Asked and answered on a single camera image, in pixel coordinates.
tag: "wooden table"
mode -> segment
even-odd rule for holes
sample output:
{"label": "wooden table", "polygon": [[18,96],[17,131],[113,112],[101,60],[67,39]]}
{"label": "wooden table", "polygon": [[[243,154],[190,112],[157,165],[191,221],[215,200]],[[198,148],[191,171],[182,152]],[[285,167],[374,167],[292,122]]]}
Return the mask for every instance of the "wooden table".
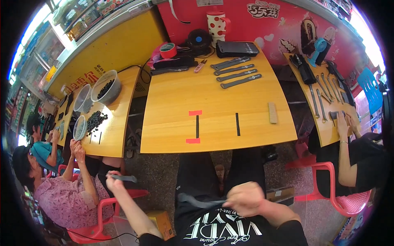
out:
{"label": "wooden table", "polygon": [[68,111],[67,115],[63,115],[63,118],[58,120],[59,114],[65,113],[65,111],[66,111],[66,107],[67,107],[67,103],[68,103],[69,97],[63,103],[63,105],[59,108],[58,114],[56,115],[55,127],[58,127],[58,126],[60,127],[61,122],[64,120],[64,130],[63,130],[64,137],[63,137],[63,139],[59,139],[58,145],[60,145],[60,146],[64,147],[64,145],[65,145],[66,135],[67,135],[67,132],[68,132],[68,129],[69,129],[69,125],[70,125],[70,121],[71,121],[71,117],[72,117],[72,114],[73,114],[75,98],[76,98],[76,96],[78,95],[78,93],[79,93],[79,91],[81,89],[82,89],[82,87],[78,88],[78,89],[76,89],[74,91],[74,100],[70,104],[69,111]]}
{"label": "wooden table", "polygon": [[[286,98],[263,52],[260,50],[251,61],[234,66],[254,64],[258,70],[255,74],[260,73],[263,78],[223,89],[210,65],[231,59],[220,59],[214,54],[198,73],[190,68],[184,72],[152,77],[142,128],[141,153],[232,150],[297,139]],[[268,102],[276,104],[277,124],[269,122]],[[202,112],[199,115],[200,143],[186,143],[187,139],[197,141],[197,117],[193,115],[197,112],[191,112],[192,116],[189,116],[189,111],[199,110]],[[236,113],[240,136],[237,136]]]}
{"label": "wooden table", "polygon": [[[284,54],[284,56],[287,59],[287,62],[290,65],[290,68],[293,70],[293,73],[295,74],[295,77],[297,78],[298,83],[299,83],[299,85],[302,88],[302,91],[305,94],[305,97],[307,98],[307,101],[308,101],[308,104],[309,104],[309,108],[310,108],[310,110],[312,112],[312,115],[315,115],[315,109],[314,109],[314,106],[313,106],[313,100],[312,100],[312,95],[310,94],[309,86],[304,84],[298,69],[289,60],[290,55],[292,55],[292,54]],[[326,88],[326,86],[325,86],[325,84],[324,84],[324,82],[323,82],[323,80],[321,78],[322,77],[321,73],[324,73],[325,80],[328,83],[328,81],[327,81],[327,75],[328,75],[327,65],[326,64],[322,64],[321,66],[316,66],[316,67],[310,66],[310,68],[312,69],[312,72],[314,73],[315,76],[319,75],[320,83],[322,84],[322,86],[326,90],[327,94],[329,95],[329,93],[327,91],[327,88]],[[339,93],[341,91],[345,92],[344,90],[342,90],[339,87],[338,80],[335,78],[335,76],[332,75],[332,74],[330,74],[329,76],[330,76],[331,84],[332,84],[332,79],[334,78],[334,81],[335,81],[335,83],[336,83],[336,85],[338,87]],[[329,87],[329,90],[331,91],[331,93],[333,93],[333,91],[331,89],[331,86],[328,85],[328,87]],[[353,107],[352,105],[347,104],[345,102],[344,102],[344,104],[338,102],[338,100],[336,99],[335,95],[333,94],[333,96],[334,96],[333,101],[334,102],[332,102],[331,104],[329,104],[324,98],[322,98],[324,112],[325,112],[325,117],[328,119],[328,121],[324,122],[323,121],[323,115],[322,115],[322,108],[320,106],[320,102],[319,102],[318,95],[316,93],[316,89],[319,89],[320,94],[324,94],[324,92],[322,91],[322,89],[321,89],[321,87],[319,86],[318,83],[312,84],[312,88],[314,90],[316,104],[317,104],[317,107],[318,107],[318,110],[319,110],[319,114],[320,114],[320,118],[314,117],[314,121],[315,121],[315,125],[316,125],[316,128],[317,128],[318,134],[319,134],[320,146],[323,147],[323,146],[326,146],[326,145],[329,145],[329,144],[332,144],[334,142],[339,141],[339,135],[338,135],[337,129],[336,129],[336,127],[334,127],[334,123],[330,119],[328,112],[343,110],[346,113],[352,115],[355,119],[358,119],[358,116],[357,116],[357,112],[356,112],[355,107]],[[357,120],[356,120],[356,122],[358,123],[358,126],[357,126],[358,129],[361,130],[360,123]],[[349,130],[348,136],[350,136],[351,134],[352,134],[352,131]]]}
{"label": "wooden table", "polygon": [[122,91],[118,98],[109,106],[95,102],[87,114],[81,114],[85,116],[86,120],[97,110],[108,115],[108,119],[97,127],[98,131],[81,140],[86,154],[123,157],[128,113],[138,75],[138,67],[120,72],[118,76],[122,82]]}

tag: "woman in teal shirt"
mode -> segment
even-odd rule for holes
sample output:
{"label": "woman in teal shirt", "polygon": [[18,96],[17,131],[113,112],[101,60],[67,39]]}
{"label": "woman in teal shirt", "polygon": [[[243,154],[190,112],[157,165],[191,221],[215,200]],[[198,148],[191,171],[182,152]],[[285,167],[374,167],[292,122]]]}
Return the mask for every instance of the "woman in teal shirt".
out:
{"label": "woman in teal shirt", "polygon": [[32,155],[37,159],[38,163],[47,170],[55,173],[58,172],[60,164],[64,163],[61,151],[58,150],[59,131],[52,130],[46,142],[41,141],[41,122],[37,115],[28,117],[26,128],[28,134],[33,138],[34,144],[31,148]]}

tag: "ice cream freezer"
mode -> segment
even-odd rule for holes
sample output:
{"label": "ice cream freezer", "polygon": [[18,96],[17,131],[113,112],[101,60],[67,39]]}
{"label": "ice cream freezer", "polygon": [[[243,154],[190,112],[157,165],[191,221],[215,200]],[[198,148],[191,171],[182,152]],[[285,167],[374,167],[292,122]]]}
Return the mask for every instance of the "ice cream freezer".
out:
{"label": "ice cream freezer", "polygon": [[[61,99],[87,83],[93,85],[106,71],[143,65],[165,41],[161,17],[150,0],[125,2],[60,55],[45,91]],[[135,96],[146,95],[147,86],[137,82]]]}
{"label": "ice cream freezer", "polygon": [[44,99],[45,79],[65,45],[47,21],[36,31],[26,45],[24,55],[16,66],[15,73],[22,83],[37,97]]}

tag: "refrigerator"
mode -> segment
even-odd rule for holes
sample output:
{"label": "refrigerator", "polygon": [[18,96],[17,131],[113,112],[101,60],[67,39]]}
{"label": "refrigerator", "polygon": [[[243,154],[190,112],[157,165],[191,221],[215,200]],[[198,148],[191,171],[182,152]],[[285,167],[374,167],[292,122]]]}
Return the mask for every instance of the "refrigerator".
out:
{"label": "refrigerator", "polygon": [[47,21],[37,29],[37,33],[25,46],[25,53],[15,73],[26,87],[41,100],[45,98],[43,90],[48,84],[46,76],[65,45]]}

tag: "hand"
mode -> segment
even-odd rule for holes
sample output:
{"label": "hand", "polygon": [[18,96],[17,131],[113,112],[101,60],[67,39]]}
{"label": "hand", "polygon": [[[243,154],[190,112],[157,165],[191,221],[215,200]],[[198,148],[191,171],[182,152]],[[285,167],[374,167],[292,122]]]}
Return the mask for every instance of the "hand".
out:
{"label": "hand", "polygon": [[46,141],[47,141],[47,142],[50,142],[50,141],[52,140],[52,136],[53,136],[53,130],[52,130],[52,131],[49,131],[48,139],[47,139]]}
{"label": "hand", "polygon": [[77,141],[74,139],[71,139],[70,141],[70,150],[71,150],[71,154],[75,155],[75,147],[77,147],[77,145],[80,145],[81,141]]}
{"label": "hand", "polygon": [[359,130],[357,129],[357,123],[356,120],[353,118],[353,116],[351,116],[350,114],[346,113],[346,117],[345,117],[346,121],[349,122],[351,130],[353,133],[358,132]]}
{"label": "hand", "polygon": [[346,119],[345,119],[344,115],[342,114],[342,112],[337,114],[336,122],[337,122],[336,129],[338,130],[339,139],[343,139],[343,140],[347,139],[350,126],[348,126]]}
{"label": "hand", "polygon": [[74,150],[74,155],[78,164],[80,162],[85,162],[85,150],[82,145],[77,145]]}
{"label": "hand", "polygon": [[119,176],[121,175],[121,173],[118,171],[109,171],[107,173],[107,180],[105,181],[105,183],[107,184],[108,189],[112,191],[112,193],[116,193],[117,191],[124,191],[125,187],[123,186],[123,181],[119,179],[113,179],[112,174]]}
{"label": "hand", "polygon": [[58,144],[60,133],[58,130],[52,130],[52,143]]}
{"label": "hand", "polygon": [[242,217],[259,215],[266,201],[263,189],[256,182],[247,182],[233,187],[227,194],[223,207],[231,207]]}

